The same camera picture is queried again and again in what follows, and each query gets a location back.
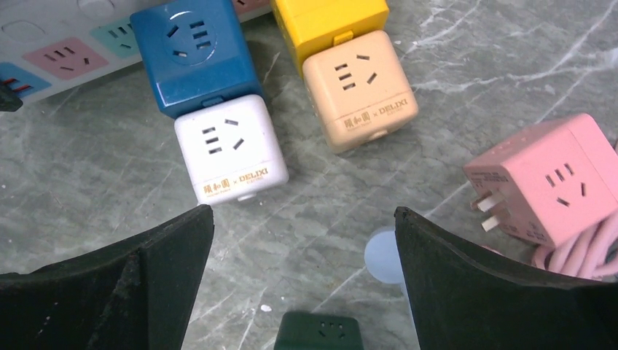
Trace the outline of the dark blue cube adapter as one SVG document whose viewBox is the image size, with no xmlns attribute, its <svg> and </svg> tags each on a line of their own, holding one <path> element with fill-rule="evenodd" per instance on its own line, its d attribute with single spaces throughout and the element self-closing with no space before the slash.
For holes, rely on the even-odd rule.
<svg viewBox="0 0 618 350">
<path fill-rule="evenodd" d="M 231 1 L 171 1 L 133 13 L 130 24 L 164 115 L 263 94 Z"/>
</svg>

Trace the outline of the white cube adapter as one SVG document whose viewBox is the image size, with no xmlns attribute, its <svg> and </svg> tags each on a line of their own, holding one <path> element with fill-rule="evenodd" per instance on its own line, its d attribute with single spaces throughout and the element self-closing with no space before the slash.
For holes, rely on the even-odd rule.
<svg viewBox="0 0 618 350">
<path fill-rule="evenodd" d="M 199 204 L 244 201 L 289 180 L 269 111 L 259 95 L 183 115 L 174 129 Z"/>
</svg>

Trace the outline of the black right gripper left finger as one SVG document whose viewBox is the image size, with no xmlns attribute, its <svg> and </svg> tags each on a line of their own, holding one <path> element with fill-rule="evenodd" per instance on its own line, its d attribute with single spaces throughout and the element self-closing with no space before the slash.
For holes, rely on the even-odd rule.
<svg viewBox="0 0 618 350">
<path fill-rule="evenodd" d="M 214 239 L 210 206 L 1 276 L 3 349 L 180 349 Z"/>
</svg>

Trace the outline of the orange wooden cube adapter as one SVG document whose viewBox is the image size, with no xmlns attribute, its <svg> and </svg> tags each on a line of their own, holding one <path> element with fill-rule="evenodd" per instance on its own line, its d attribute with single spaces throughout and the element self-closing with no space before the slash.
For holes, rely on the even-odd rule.
<svg viewBox="0 0 618 350">
<path fill-rule="evenodd" d="M 393 133 L 418 115 L 411 84 L 384 30 L 310 56 L 302 73 L 335 154 Z"/>
</svg>

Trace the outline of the white long power strip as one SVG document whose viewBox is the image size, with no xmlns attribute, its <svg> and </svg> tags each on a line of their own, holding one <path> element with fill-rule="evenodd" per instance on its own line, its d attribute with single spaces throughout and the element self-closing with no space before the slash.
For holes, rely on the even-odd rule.
<svg viewBox="0 0 618 350">
<path fill-rule="evenodd" d="M 1 110 L 143 63 L 130 16 L 168 2 L 3 1 Z M 240 24 L 272 9 L 268 1 L 231 2 Z"/>
</svg>

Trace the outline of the dark green cube adapter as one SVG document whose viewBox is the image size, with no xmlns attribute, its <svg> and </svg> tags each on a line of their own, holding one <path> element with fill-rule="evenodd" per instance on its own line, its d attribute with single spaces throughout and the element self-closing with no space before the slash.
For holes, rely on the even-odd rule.
<svg viewBox="0 0 618 350">
<path fill-rule="evenodd" d="M 274 350 L 364 350 L 359 323 L 353 317 L 287 311 Z"/>
</svg>

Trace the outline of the yellow cube adapter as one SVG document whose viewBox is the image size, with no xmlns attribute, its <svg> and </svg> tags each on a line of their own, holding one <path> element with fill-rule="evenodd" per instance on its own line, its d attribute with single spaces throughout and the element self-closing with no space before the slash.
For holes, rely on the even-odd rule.
<svg viewBox="0 0 618 350">
<path fill-rule="evenodd" d="M 300 76 L 310 56 L 384 28 L 385 0 L 275 0 L 273 14 Z"/>
</svg>

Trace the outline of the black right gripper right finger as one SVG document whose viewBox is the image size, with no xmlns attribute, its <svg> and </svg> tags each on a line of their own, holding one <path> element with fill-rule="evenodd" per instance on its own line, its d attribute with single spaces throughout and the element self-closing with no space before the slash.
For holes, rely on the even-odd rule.
<svg viewBox="0 0 618 350">
<path fill-rule="evenodd" d="M 615 349 L 617 285 L 538 268 L 404 206 L 396 245 L 422 349 Z"/>
</svg>

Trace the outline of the pink cube adapter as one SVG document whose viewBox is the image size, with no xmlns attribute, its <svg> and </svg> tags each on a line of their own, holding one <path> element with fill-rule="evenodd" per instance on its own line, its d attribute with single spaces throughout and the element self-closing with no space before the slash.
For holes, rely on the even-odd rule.
<svg viewBox="0 0 618 350">
<path fill-rule="evenodd" d="M 463 167 L 484 230 L 560 246 L 617 211 L 617 154 L 592 116 L 529 125 Z"/>
</svg>

